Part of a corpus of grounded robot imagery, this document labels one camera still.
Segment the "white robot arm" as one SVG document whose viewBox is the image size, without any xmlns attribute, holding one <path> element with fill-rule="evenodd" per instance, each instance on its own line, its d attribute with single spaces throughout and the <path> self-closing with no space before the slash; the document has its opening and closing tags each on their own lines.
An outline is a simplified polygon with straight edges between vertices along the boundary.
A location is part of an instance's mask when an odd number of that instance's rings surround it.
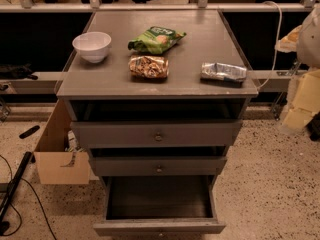
<svg viewBox="0 0 320 240">
<path fill-rule="evenodd" d="M 308 68 L 290 81 L 287 111 L 281 114 L 281 128 L 298 132 L 320 112 L 320 6 L 315 6 L 303 23 L 282 37 L 275 48 L 295 52 L 298 62 Z"/>
</svg>

